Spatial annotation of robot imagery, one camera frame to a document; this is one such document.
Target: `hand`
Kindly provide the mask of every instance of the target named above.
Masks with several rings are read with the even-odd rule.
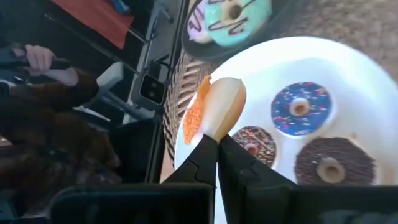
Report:
[[[26,45],[25,48],[31,75],[41,75],[50,69],[52,60],[56,58],[50,49],[32,45]]]

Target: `round tray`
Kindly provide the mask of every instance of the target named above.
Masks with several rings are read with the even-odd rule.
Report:
[[[247,126],[267,131],[276,147],[271,169],[292,182],[298,182],[295,175],[297,155],[307,143],[317,137],[340,137],[353,141],[374,158],[377,164],[373,185],[398,184],[398,139],[394,137],[398,134],[398,121],[394,119],[398,113],[397,85],[380,66],[361,52],[326,39],[288,37],[264,42],[235,55],[211,76],[213,82],[224,77],[242,79],[246,87],[246,104],[229,134],[234,135]],[[321,136],[294,139],[274,127],[271,101],[281,89],[298,82],[314,82],[324,86],[336,99],[338,120]],[[191,144],[185,145],[180,125],[175,144],[176,169],[201,138],[202,134],[198,133]],[[215,223],[224,224],[226,217],[218,174],[216,186]]]
[[[272,15],[264,26],[262,26],[257,34],[251,36],[241,44],[235,47],[221,47],[215,42],[210,42],[209,44],[198,44],[189,39],[188,35],[188,21],[191,14],[194,12],[195,8],[199,5],[201,0],[197,0],[190,12],[188,13],[187,18],[185,19],[181,41],[182,46],[184,47],[187,54],[191,57],[202,60],[202,61],[218,61],[218,60],[227,60],[235,54],[241,52],[242,50],[261,43],[265,40],[271,39],[270,34],[274,32],[274,30],[279,27],[279,24],[282,23],[282,20],[287,16],[287,13],[292,9],[292,5],[295,1],[293,0],[272,0]]]

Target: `chocolate glazed donut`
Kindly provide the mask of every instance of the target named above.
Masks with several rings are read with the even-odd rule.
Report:
[[[259,161],[272,167],[276,157],[276,144],[272,136],[264,129],[246,126],[235,133],[232,138]]]
[[[371,185],[375,160],[345,138],[317,138],[297,155],[294,167],[298,184]]]

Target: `sleeve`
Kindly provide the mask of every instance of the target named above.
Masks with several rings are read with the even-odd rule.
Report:
[[[94,97],[98,90],[96,78],[77,69],[78,83],[65,86],[62,83],[46,83],[32,86],[14,86],[10,95],[20,98],[36,98],[49,105],[56,112],[62,112],[80,106]]]

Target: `mint green frosted donut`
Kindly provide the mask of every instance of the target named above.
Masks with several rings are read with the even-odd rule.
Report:
[[[205,26],[218,45],[230,47],[255,33],[271,14],[271,0],[207,0]]]

